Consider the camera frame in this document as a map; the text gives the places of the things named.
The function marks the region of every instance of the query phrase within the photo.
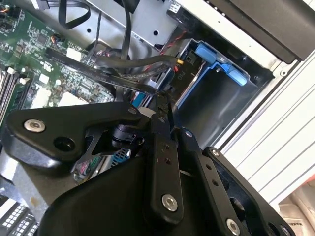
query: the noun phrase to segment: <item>capacitor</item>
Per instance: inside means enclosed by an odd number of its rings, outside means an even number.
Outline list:
[[[59,85],[61,85],[61,84],[62,84],[61,80],[56,80],[56,85],[57,85],[57,86],[59,86]]]

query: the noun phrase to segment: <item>blue drive release latch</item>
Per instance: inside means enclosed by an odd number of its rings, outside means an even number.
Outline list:
[[[203,75],[208,70],[219,67],[221,71],[224,71],[240,86],[244,86],[250,79],[249,74],[242,72],[241,69],[234,66],[230,60],[222,58],[223,56],[219,52],[209,48],[204,43],[199,43],[195,53],[209,63]]]

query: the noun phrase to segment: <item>chip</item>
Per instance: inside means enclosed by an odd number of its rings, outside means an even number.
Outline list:
[[[49,77],[44,74],[40,74],[39,76],[39,81],[43,82],[44,84],[48,84],[49,82]]]
[[[64,106],[75,106],[75,105],[85,105],[85,104],[88,104],[88,102],[85,101],[84,99],[78,98],[69,92],[65,92],[58,106],[64,107]]]
[[[21,53],[22,50],[23,50],[23,47],[22,47],[21,45],[16,46],[16,51],[17,51],[18,53]]]
[[[45,45],[45,43],[47,42],[47,37],[40,33],[37,38],[37,41],[41,43],[42,45]]]

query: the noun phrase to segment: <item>white sticker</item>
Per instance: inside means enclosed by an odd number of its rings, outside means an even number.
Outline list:
[[[82,98],[78,98],[69,92],[65,92],[58,104],[59,107],[65,106],[75,106],[75,105],[85,105],[88,104],[87,101]]]
[[[179,9],[181,9],[181,6],[176,1],[173,1],[168,10],[176,14],[179,11]]]
[[[67,57],[74,59],[76,61],[81,61],[82,53],[74,50],[73,48],[67,49]]]
[[[40,74],[39,76],[39,81],[43,82],[44,84],[48,84],[49,82],[49,77],[44,74]]]

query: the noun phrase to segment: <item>silver screw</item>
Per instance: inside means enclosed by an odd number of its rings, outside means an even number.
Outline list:
[[[176,199],[170,194],[163,195],[162,203],[163,206],[171,212],[175,212],[178,209]]]
[[[161,121],[162,123],[165,123],[165,119],[164,119],[163,117],[159,117],[158,119],[159,119],[159,121]]]
[[[236,236],[241,234],[240,228],[238,227],[238,225],[235,223],[234,220],[231,219],[227,219],[226,220],[226,225],[228,227],[228,229]]]
[[[29,119],[25,121],[24,128],[33,133],[41,133],[46,129],[46,126],[40,120]]]
[[[128,111],[133,115],[137,114],[137,112],[133,108],[129,108]]]
[[[291,236],[290,231],[283,225],[280,225],[280,228],[282,229],[282,231],[285,233],[285,235],[287,236]]]
[[[219,156],[219,153],[218,153],[216,150],[214,150],[214,149],[211,149],[211,153],[212,153],[214,156],[216,156],[216,157]]]
[[[192,137],[192,133],[190,133],[188,130],[186,130],[185,134],[190,138]]]

